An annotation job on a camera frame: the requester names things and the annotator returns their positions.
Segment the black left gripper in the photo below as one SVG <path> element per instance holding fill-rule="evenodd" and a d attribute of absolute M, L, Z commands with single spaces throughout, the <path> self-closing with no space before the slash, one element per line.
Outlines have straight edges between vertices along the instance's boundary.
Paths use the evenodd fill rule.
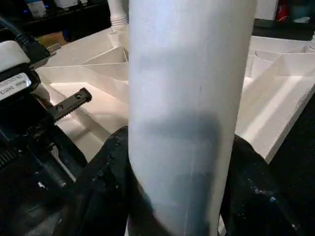
<path fill-rule="evenodd" d="M 38 74 L 12 68 L 0 74 L 0 233 L 50 236 L 75 180 L 86 167 L 82 151 L 57 121 L 90 102 L 82 88 L 57 105 L 34 93 Z"/>

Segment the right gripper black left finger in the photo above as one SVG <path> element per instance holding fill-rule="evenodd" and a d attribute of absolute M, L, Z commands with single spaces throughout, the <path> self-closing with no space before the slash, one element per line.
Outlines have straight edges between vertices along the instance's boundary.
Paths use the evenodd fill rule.
<path fill-rule="evenodd" d="M 75 183 L 75 236 L 125 235 L 131 173 L 128 127 L 114 132 Z"/>

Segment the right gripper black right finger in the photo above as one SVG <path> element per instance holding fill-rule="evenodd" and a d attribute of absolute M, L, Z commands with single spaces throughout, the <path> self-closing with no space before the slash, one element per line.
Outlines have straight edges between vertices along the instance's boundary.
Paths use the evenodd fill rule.
<path fill-rule="evenodd" d="M 300 236 L 302 227 L 265 159 L 234 136 L 220 208 L 228 236 Z"/>

